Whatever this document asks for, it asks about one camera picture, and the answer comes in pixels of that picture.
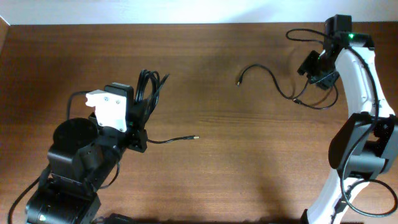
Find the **wood grain surface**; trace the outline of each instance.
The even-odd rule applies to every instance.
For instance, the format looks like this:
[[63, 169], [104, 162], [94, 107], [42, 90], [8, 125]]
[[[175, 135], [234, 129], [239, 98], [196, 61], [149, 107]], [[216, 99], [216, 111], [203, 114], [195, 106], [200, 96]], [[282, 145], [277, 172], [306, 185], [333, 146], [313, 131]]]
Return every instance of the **wood grain surface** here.
[[[291, 28], [323, 24], [12, 26], [0, 56], [0, 222], [18, 195], [47, 165], [55, 128], [65, 119], [69, 95], [119, 82], [134, 88], [141, 69], [170, 73], [146, 129], [153, 140], [189, 134], [194, 141], [127, 151], [115, 183], [99, 191], [98, 216], [194, 222], [298, 220], [319, 195], [329, 173], [328, 146], [348, 118], [341, 80], [337, 104], [314, 111], [283, 99], [270, 76], [253, 69], [240, 87], [241, 70], [267, 65], [281, 89], [297, 94], [306, 79], [301, 62], [317, 44], [288, 41]], [[372, 35], [385, 96], [398, 111], [398, 24], [359, 23]], [[310, 86], [302, 100], [327, 92]], [[319, 105], [333, 101], [334, 92]], [[87, 117], [84, 98], [73, 117]], [[398, 164], [379, 178], [398, 190]], [[23, 223], [17, 206], [14, 223]], [[359, 208], [392, 207], [387, 190], [361, 192]], [[349, 210], [346, 222], [397, 223]]]
[[0, 17], [0, 53], [8, 32], [8, 24]]

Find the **cable connector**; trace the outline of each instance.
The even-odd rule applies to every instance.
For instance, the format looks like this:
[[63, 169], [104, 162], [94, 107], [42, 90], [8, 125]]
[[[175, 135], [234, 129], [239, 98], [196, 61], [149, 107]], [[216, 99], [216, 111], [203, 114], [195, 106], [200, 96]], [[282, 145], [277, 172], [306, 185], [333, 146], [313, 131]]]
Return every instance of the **cable connector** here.
[[170, 143], [170, 142], [178, 141], [178, 140], [194, 140], [194, 139], [199, 139], [199, 136], [184, 136], [184, 137], [169, 139], [166, 141], [153, 141], [153, 140], [148, 139], [148, 142], [153, 143], [153, 144], [164, 144], [164, 143]]
[[236, 85], [239, 87], [240, 84], [243, 82], [243, 74], [239, 77], [238, 81], [236, 82]]
[[302, 105], [303, 101], [299, 100], [299, 99], [293, 99], [293, 102], [298, 104], [298, 105]]
[[199, 136], [187, 136], [187, 140], [199, 139]]

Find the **cable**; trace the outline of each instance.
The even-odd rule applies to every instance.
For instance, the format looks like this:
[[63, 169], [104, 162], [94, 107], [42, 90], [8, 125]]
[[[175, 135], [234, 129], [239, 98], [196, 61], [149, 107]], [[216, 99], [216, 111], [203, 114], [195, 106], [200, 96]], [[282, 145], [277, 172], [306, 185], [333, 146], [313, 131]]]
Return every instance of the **cable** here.
[[72, 95], [69, 96], [69, 100], [68, 100], [68, 104], [67, 104], [67, 120], [69, 120], [69, 117], [70, 117], [70, 107], [72, 105], [73, 98], [78, 95], [85, 95], [89, 92], [90, 91], [78, 91], [78, 92], [72, 93]]
[[[160, 80], [160, 75], [157, 71], [148, 71], [148, 70], [142, 70], [141, 73], [139, 74], [138, 78], [138, 83], [137, 83], [137, 90], [136, 90], [136, 99], [135, 103], [141, 103], [144, 101], [144, 92], [145, 92], [145, 87], [147, 86], [149, 80], [151, 80], [152, 83], [152, 93], [149, 95], [147, 99], [147, 108], [145, 112], [145, 118], [144, 121], [145, 123], [148, 121], [149, 116], [152, 114], [152, 112], [155, 110], [157, 102], [159, 101], [159, 92], [163, 87], [163, 84], [166, 82], [166, 79], [169, 77], [169, 74], [166, 74], [162, 80]], [[191, 140], [191, 139], [198, 139], [198, 136], [184, 136], [184, 137], [179, 137], [179, 138], [173, 138], [169, 139], [166, 141], [153, 141], [148, 139], [148, 142], [153, 143], [153, 144], [164, 144], [164, 143], [169, 143], [172, 141], [178, 141], [178, 140]]]
[[308, 104], [302, 102], [302, 101], [299, 100], [299, 99], [293, 99], [293, 102], [296, 103], [296, 104], [298, 104], [298, 105], [306, 106], [307, 108], [310, 108], [310, 109], [313, 109], [313, 110], [325, 110], [325, 109], [329, 109], [329, 108], [331, 108], [334, 104], [336, 104], [336, 102], [337, 102], [337, 100], [338, 100], [338, 90], [337, 90], [336, 84], [333, 84], [333, 87], [335, 88], [335, 91], [336, 91], [336, 98], [335, 98], [335, 100], [334, 100], [329, 106], [324, 106], [324, 107], [318, 108], [318, 107], [315, 107], [315, 106], [310, 106], [310, 105], [308, 105]]
[[192, 140], [192, 139], [198, 139], [198, 138], [199, 138], [199, 136], [184, 136], [184, 137], [169, 139], [166, 141], [153, 141], [153, 140], [148, 139], [148, 142], [153, 143], [153, 144], [165, 144], [165, 143], [170, 143], [170, 142], [174, 142], [174, 141], [178, 141], [178, 140]]
[[242, 82], [243, 82], [243, 75], [244, 75], [250, 68], [253, 68], [253, 67], [260, 67], [260, 68], [266, 70], [266, 71], [269, 73], [269, 75], [272, 77], [272, 80], [274, 81], [276, 90], [280, 93], [280, 95], [282, 95], [282, 97], [285, 98], [286, 100], [292, 100], [292, 101], [293, 101], [294, 103], [296, 103], [296, 104], [303, 105], [303, 106], [305, 106], [305, 107], [307, 107], [307, 108], [310, 108], [310, 109], [313, 109], [313, 110], [325, 110], [325, 109], [331, 108], [331, 107], [337, 102], [337, 100], [338, 100], [338, 90], [337, 90], [336, 85], [333, 85], [333, 87], [334, 87], [335, 90], [336, 90], [336, 98], [335, 98], [335, 100], [333, 101], [333, 103], [330, 104], [330, 105], [328, 105], [328, 106], [318, 108], [318, 107], [310, 106], [310, 105], [308, 105], [308, 104], [302, 102], [301, 100], [299, 100], [298, 97], [300, 97], [300, 96], [302, 96], [302, 95], [304, 94], [304, 92], [305, 92], [305, 90], [307, 89], [307, 86], [308, 86], [310, 80], [307, 80], [307, 82], [305, 83], [305, 85], [304, 85], [304, 87], [303, 87], [303, 90], [302, 90], [297, 96], [287, 96], [287, 95], [285, 95], [285, 93], [283, 93], [282, 90], [279, 88], [278, 82], [277, 82], [276, 77], [275, 77], [275, 75], [273, 74], [273, 72], [272, 72], [268, 67], [266, 67], [265, 65], [261, 65], [260, 63], [255, 63], [255, 64], [252, 64], [252, 65], [248, 66], [247, 68], [245, 68], [245, 69], [243, 70], [241, 76], [239, 77], [239, 80], [238, 80], [238, 82], [237, 82], [237, 86], [240, 86], [240, 84], [242, 84]]
[[118, 168], [116, 169], [116, 173], [111, 182], [108, 185], [99, 187], [99, 189], [107, 189], [109, 186], [111, 186], [112, 183], [116, 180], [116, 178], [118, 178], [119, 172], [120, 172], [120, 161], [118, 162]]
[[8, 211], [7, 223], [12, 224], [12, 214], [14, 213], [15, 208], [17, 207], [18, 203], [22, 200], [27, 192], [29, 192], [37, 183], [39, 183], [40, 177], [38, 177], [33, 183], [31, 183], [28, 188], [26, 188], [23, 193], [15, 200], [15, 202], [11, 205], [10, 210]]
[[[372, 91], [373, 91], [374, 101], [375, 101], [375, 102], [374, 102], [374, 103], [375, 103], [375, 115], [374, 115], [374, 120], [373, 120], [372, 124], [371, 124], [370, 127], [365, 131], [365, 133], [363, 133], [363, 134], [361, 135], [361, 137], [359, 137], [359, 139], [353, 144], [353, 146], [352, 146], [351, 149], [349, 150], [348, 156], [346, 157], [346, 159], [345, 159], [345, 161], [344, 161], [344, 163], [343, 163], [343, 169], [342, 169], [342, 171], [341, 171], [341, 173], [342, 173], [342, 178], [340, 178], [341, 195], [342, 195], [342, 197], [344, 198], [344, 200], [346, 201], [347, 205], [348, 205], [352, 210], [354, 210], [355, 212], [357, 212], [357, 213], [359, 213], [359, 214], [361, 214], [361, 215], [365, 215], [365, 216], [368, 216], [368, 217], [376, 217], [376, 218], [379, 218], [379, 217], [386, 217], [386, 216], [389, 216], [389, 215], [393, 214], [393, 213], [398, 209], [398, 198], [397, 198], [397, 195], [396, 195], [396, 193], [394, 192], [394, 190], [393, 190], [390, 186], [388, 186], [386, 183], [382, 182], [381, 180], [361, 180], [361, 181], [359, 181], [359, 182], [360, 182], [360, 183], [365, 183], [365, 182], [374, 182], [374, 183], [378, 183], [378, 184], [381, 184], [381, 185], [385, 186], [385, 187], [391, 192], [392, 196], [394, 197], [394, 206], [393, 206], [393, 208], [392, 208], [391, 210], [389, 210], [388, 212], [385, 212], [385, 213], [369, 213], [369, 212], [364, 212], [364, 211], [362, 211], [362, 210], [356, 208], [353, 204], [351, 204], [351, 202], [349, 202], [347, 193], [346, 193], [345, 188], [344, 188], [344, 177], [345, 177], [345, 175], [346, 175], [346, 168], [347, 168], [349, 159], [350, 159], [351, 156], [353, 155], [356, 146], [357, 146], [366, 136], [368, 136], [368, 134], [370, 134], [370, 132], [374, 129], [374, 127], [376, 126], [377, 121], [378, 121], [378, 119], [379, 119], [379, 97], [378, 97], [378, 95], [377, 95], [376, 83], [375, 83], [375, 81], [374, 81], [374, 79], [373, 79], [373, 76], [372, 76], [372, 73], [371, 73], [371, 71], [370, 71], [369, 65], [368, 65], [368, 64], [365, 62], [365, 60], [360, 56], [360, 54], [357, 53], [357, 51], [355, 51], [351, 46], [342, 43], [341, 40], [339, 40], [339, 39], [333, 38], [333, 37], [328, 36], [328, 35], [326, 35], [326, 34], [324, 34], [324, 33], [321, 33], [321, 32], [316, 31], [316, 30], [311, 30], [311, 29], [292, 29], [292, 30], [289, 30], [289, 31], [286, 32], [286, 38], [288, 38], [289, 40], [296, 40], [296, 41], [310, 41], [310, 40], [308, 40], [308, 39], [303, 39], [303, 40], [302, 40], [302, 39], [290, 38], [290, 37], [289, 37], [289, 33], [293, 32], [293, 31], [306, 31], [306, 32], [311, 32], [311, 33], [314, 33], [314, 34], [321, 35], [321, 36], [323, 36], [323, 37], [325, 37], [325, 38], [327, 38], [327, 39], [333, 40], [333, 41], [335, 41], [335, 42], [338, 42], [338, 43], [341, 44], [344, 48], [348, 49], [351, 53], [353, 53], [353, 54], [358, 58], [358, 60], [361, 62], [361, 64], [363, 65], [363, 67], [364, 67], [364, 69], [365, 69], [365, 71], [366, 71], [366, 74], [368, 75], [368, 77], [369, 77], [369, 79], [370, 79], [370, 81], [371, 81], [371, 84], [372, 84]], [[357, 185], [358, 185], [358, 183], [357, 183], [357, 184], [354, 184], [354, 185], [351, 187], [351, 190], [353, 189], [353, 187], [355, 187], [355, 186], [357, 186]]]

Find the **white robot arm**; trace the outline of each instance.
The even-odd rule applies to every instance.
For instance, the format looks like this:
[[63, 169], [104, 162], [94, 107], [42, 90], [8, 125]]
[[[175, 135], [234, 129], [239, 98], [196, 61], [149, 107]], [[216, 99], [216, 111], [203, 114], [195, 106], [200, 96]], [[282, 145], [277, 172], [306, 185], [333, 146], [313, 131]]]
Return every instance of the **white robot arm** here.
[[[331, 27], [330, 29], [334, 29], [334, 32], [341, 26], [347, 26], [346, 23], [348, 23], [348, 21], [345, 19], [347, 19], [347, 17], [336, 15], [326, 21], [326, 33], [331, 32], [328, 30], [328, 26]], [[345, 24], [341, 25], [341, 20], [345, 20]], [[343, 39], [344, 36], [347, 37], [348, 42], [350, 39], [354, 39], [356, 35], [354, 33], [344, 33], [346, 35], [340, 35], [340, 37], [343, 37]], [[378, 142], [370, 142], [364, 139], [355, 147], [353, 156], [349, 158], [348, 172], [345, 174], [341, 172], [341, 165], [347, 156], [348, 149], [358, 140], [358, 136], [363, 134], [365, 129], [370, 126], [371, 120], [376, 115], [373, 86], [364, 69], [364, 65], [357, 55], [352, 53], [349, 49], [342, 47], [338, 49], [340, 52], [337, 56], [334, 58], [331, 55], [329, 56], [335, 61], [335, 72], [340, 75], [343, 81], [348, 104], [349, 120], [332, 140], [329, 151], [329, 161], [332, 169], [319, 197], [308, 210], [304, 211], [301, 219], [301, 223], [303, 224], [340, 223], [343, 215], [348, 209], [342, 197], [340, 178], [345, 178], [343, 184], [346, 195], [348, 195], [349, 201], [352, 202], [360, 191], [369, 184], [369, 182], [364, 182], [362, 180], [375, 179], [378, 174], [387, 172], [393, 160], [397, 157], [396, 143], [398, 140], [396, 117], [394, 111], [388, 105], [384, 97], [377, 77], [373, 46], [363, 43], [364, 42], [361, 40], [357, 42], [353, 41], [353, 44], [350, 43], [350, 46], [369, 66], [371, 76], [376, 86], [379, 99], [379, 122], [377, 125], [384, 130], [381, 131], [382, 134], [380, 134], [380, 128], [377, 129], [376, 127], [377, 130], [375, 129], [375, 131], [377, 131], [377, 133], [375, 133], [375, 135], [382, 135], [381, 140]], [[320, 60], [324, 54], [325, 50], [317, 59]], [[351, 187], [359, 181], [361, 181], [360, 184], [353, 188]]]

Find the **black plastic cover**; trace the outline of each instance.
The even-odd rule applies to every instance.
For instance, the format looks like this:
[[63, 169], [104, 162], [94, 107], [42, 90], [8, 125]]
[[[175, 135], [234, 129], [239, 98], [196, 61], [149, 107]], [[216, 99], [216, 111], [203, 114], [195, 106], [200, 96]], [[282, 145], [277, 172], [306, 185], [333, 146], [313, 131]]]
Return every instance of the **black plastic cover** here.
[[82, 197], [48, 186], [35, 192], [25, 212], [29, 224], [90, 224], [100, 205], [97, 194]]
[[353, 21], [351, 16], [346, 15], [335, 15], [325, 21], [325, 34], [334, 35], [335, 32], [353, 31]]
[[[373, 117], [367, 113], [352, 114], [329, 147], [329, 164], [342, 178], [343, 163], [354, 143], [369, 129]], [[387, 172], [398, 155], [398, 120], [395, 116], [379, 118], [374, 130], [377, 141], [368, 136], [358, 143], [343, 177], [375, 179]]]
[[101, 156], [93, 158], [98, 153], [98, 146], [95, 145], [97, 136], [95, 124], [85, 118], [69, 119], [58, 126], [53, 134], [54, 143], [47, 154], [52, 172], [79, 181], [86, 168], [83, 161], [91, 162], [89, 168], [98, 166]]

